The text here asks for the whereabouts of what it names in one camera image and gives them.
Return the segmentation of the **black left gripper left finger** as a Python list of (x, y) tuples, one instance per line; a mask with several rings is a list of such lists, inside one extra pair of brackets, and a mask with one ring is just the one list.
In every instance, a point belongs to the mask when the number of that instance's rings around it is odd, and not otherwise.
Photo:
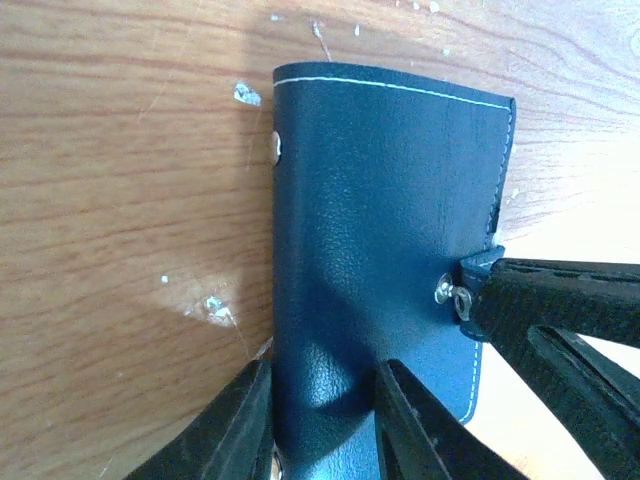
[(272, 367), (253, 360), (129, 479), (269, 479), (274, 451)]

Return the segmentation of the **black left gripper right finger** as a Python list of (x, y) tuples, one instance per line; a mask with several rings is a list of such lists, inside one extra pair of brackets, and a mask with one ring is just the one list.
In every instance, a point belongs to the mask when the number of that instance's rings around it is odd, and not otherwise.
[(479, 441), (400, 361), (379, 365), (375, 428), (383, 479), (523, 479)]

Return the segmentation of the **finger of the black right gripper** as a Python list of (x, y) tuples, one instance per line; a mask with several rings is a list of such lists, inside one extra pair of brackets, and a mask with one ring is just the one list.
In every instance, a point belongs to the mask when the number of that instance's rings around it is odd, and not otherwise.
[(470, 319), (493, 341), (544, 326), (637, 346), (639, 266), (503, 258), (482, 283)]
[(639, 477), (639, 379), (577, 334), (528, 327), (494, 348), (606, 479)]

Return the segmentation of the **blue card holder wallet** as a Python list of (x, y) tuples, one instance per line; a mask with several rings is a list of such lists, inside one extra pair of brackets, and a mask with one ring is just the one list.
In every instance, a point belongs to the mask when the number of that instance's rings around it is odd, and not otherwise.
[(275, 443), (288, 479), (375, 479), (380, 362), (475, 413), (482, 347), (435, 291), (492, 245), (516, 102), (329, 62), (273, 88)]

